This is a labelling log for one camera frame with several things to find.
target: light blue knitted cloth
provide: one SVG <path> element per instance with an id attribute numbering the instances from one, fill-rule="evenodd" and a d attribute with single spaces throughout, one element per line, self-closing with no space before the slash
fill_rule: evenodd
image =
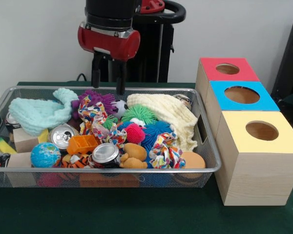
<path id="1" fill-rule="evenodd" d="M 33 99 L 14 99 L 9 112 L 20 123 L 22 128 L 32 136 L 39 136 L 46 128 L 55 128 L 66 123 L 71 118 L 71 101 L 78 100 L 77 94 L 65 88 L 53 92 L 62 104 L 55 101 L 43 101 Z"/>

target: cream knitted cloth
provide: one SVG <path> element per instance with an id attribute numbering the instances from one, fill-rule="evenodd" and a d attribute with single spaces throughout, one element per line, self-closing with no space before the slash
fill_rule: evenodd
<path id="1" fill-rule="evenodd" d="M 193 151 L 197 146 L 197 142 L 192 140 L 197 118 L 180 100 L 166 94 L 129 95 L 128 107 L 136 104 L 148 107 L 159 120 L 170 123 L 178 137 L 176 145 L 183 151 Z"/>

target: white wall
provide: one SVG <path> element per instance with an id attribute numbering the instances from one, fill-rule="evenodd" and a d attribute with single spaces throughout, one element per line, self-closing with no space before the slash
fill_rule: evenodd
<path id="1" fill-rule="evenodd" d="M 169 81 L 194 82 L 199 57 L 245 57 L 271 91 L 293 23 L 293 0 L 176 0 Z"/>
<path id="2" fill-rule="evenodd" d="M 293 22 L 293 0 L 177 0 L 170 82 L 194 82 L 199 57 L 246 57 L 271 90 Z M 77 41 L 84 0 L 0 0 L 0 93 L 18 81 L 89 76 Z"/>

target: red box lid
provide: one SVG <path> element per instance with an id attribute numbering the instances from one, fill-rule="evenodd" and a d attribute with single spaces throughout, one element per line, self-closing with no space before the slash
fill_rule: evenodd
<path id="1" fill-rule="evenodd" d="M 216 81 L 259 81 L 245 58 L 200 58 L 206 76 Z"/>

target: crushed soda can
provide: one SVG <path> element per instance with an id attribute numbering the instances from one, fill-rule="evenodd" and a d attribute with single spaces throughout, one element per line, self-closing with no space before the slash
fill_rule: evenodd
<path id="1" fill-rule="evenodd" d="M 186 95 L 183 94 L 175 94 L 173 97 L 180 100 L 189 110 L 192 109 L 192 101 Z"/>
<path id="2" fill-rule="evenodd" d="M 68 141 L 73 136 L 77 135 L 79 135 L 77 130 L 65 123 L 55 127 L 50 132 L 48 140 L 55 144 L 60 151 L 66 151 L 68 147 Z"/>
<path id="3" fill-rule="evenodd" d="M 119 149 L 111 143 L 98 145 L 90 158 L 89 164 L 95 168 L 119 168 L 121 162 Z"/>
<path id="4" fill-rule="evenodd" d="M 11 133 L 13 132 L 13 129 L 17 129 L 17 128 L 21 127 L 20 123 L 18 123 L 13 118 L 13 116 L 10 114 L 10 112 L 8 112 L 8 114 L 6 115 L 4 123 L 5 123 L 7 130 Z"/>

